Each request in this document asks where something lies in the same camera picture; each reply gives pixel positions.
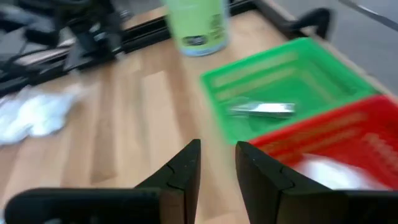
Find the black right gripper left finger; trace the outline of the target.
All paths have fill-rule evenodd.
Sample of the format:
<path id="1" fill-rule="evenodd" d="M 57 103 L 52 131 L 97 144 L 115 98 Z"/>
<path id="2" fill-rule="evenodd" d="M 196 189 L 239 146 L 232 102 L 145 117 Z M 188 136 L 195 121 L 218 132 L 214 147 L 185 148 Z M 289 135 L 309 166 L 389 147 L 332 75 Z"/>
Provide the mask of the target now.
<path id="1" fill-rule="evenodd" d="M 188 143 L 158 171 L 130 188 L 35 188 L 11 198 L 7 224 L 194 223 L 201 169 L 201 142 Z"/>

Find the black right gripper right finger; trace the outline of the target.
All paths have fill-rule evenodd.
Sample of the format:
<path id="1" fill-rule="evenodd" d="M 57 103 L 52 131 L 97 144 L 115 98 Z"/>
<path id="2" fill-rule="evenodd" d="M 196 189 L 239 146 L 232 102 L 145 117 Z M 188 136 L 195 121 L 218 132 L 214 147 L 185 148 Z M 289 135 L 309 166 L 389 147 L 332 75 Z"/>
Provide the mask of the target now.
<path id="1" fill-rule="evenodd" d="M 248 142 L 235 153 L 251 223 L 397 223 L 397 191 L 332 190 Z"/>

